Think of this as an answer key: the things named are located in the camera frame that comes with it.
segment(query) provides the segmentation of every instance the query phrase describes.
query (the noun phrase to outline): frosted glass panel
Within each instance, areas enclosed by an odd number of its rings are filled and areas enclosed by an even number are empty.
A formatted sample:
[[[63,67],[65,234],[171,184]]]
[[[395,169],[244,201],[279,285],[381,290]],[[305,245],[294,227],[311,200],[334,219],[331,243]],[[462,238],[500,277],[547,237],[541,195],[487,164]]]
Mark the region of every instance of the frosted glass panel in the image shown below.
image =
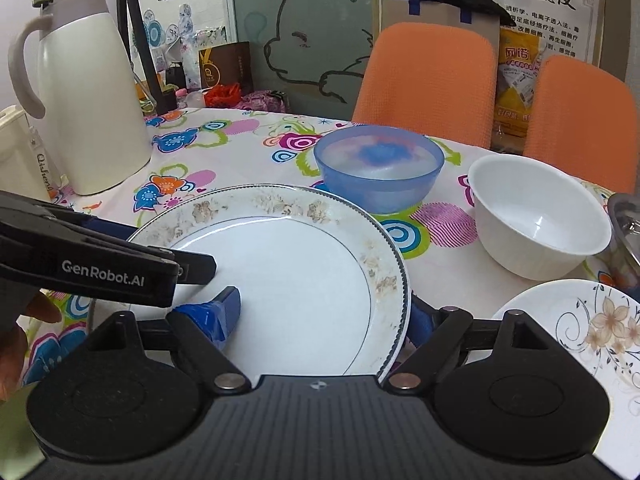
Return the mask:
[[[372,0],[234,0],[256,88],[295,112],[351,118],[372,45]]]

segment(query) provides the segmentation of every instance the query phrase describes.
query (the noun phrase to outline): chair backrest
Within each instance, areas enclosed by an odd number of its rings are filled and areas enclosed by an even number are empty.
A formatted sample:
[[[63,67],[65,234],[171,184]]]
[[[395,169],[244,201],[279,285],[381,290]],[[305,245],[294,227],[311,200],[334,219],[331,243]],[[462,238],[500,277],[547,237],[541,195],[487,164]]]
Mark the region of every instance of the chair backrest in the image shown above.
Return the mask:
[[[638,113],[626,85],[567,56],[538,74],[524,155],[614,192],[634,192]]]
[[[373,47],[353,121],[488,148],[496,73],[494,49],[479,34],[396,23]]]

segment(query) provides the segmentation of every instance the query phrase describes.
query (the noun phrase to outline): black stand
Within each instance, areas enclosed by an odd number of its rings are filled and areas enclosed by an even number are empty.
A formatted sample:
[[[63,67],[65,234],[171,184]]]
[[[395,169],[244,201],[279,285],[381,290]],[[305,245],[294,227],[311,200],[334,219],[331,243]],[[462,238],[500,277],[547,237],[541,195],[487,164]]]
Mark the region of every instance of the black stand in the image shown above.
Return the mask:
[[[140,2],[138,0],[116,0],[116,12],[118,19],[118,30],[122,43],[127,50],[129,60],[131,60],[131,52],[129,48],[129,25],[127,24],[127,6],[129,7],[129,15],[131,16],[131,26],[133,27],[133,37],[136,39],[136,46],[140,53],[140,61],[145,71],[146,84],[148,85],[151,95],[156,100],[156,113],[162,115],[169,110],[164,103],[162,97],[162,89],[158,83],[156,76],[156,67],[151,58],[151,51],[146,40],[145,25],[142,22],[142,13],[140,12]]]

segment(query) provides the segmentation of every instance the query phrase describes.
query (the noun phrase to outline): floral plate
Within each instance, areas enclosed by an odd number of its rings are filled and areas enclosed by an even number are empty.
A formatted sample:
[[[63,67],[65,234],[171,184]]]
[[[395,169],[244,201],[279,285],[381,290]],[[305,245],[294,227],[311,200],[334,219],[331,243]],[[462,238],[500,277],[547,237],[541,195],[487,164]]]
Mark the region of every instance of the floral plate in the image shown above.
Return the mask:
[[[213,191],[153,218],[130,241],[215,257],[212,282],[179,285],[174,306],[236,286],[242,308],[225,354],[254,383],[262,374],[382,380],[404,341],[410,288],[398,248],[368,213],[322,190]],[[166,314],[130,309],[139,319]]]
[[[588,280],[537,285],[507,310],[527,312],[600,382],[610,417],[594,455],[622,478],[640,474],[640,304]]]

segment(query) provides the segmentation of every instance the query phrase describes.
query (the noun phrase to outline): red plastic bag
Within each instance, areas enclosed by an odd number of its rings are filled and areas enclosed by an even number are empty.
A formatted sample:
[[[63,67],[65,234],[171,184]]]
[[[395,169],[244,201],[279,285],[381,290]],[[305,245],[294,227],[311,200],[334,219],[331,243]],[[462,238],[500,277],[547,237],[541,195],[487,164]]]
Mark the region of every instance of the red plastic bag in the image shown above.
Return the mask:
[[[233,108],[242,99],[242,91],[238,83],[233,85],[215,85],[204,94],[207,108]]]

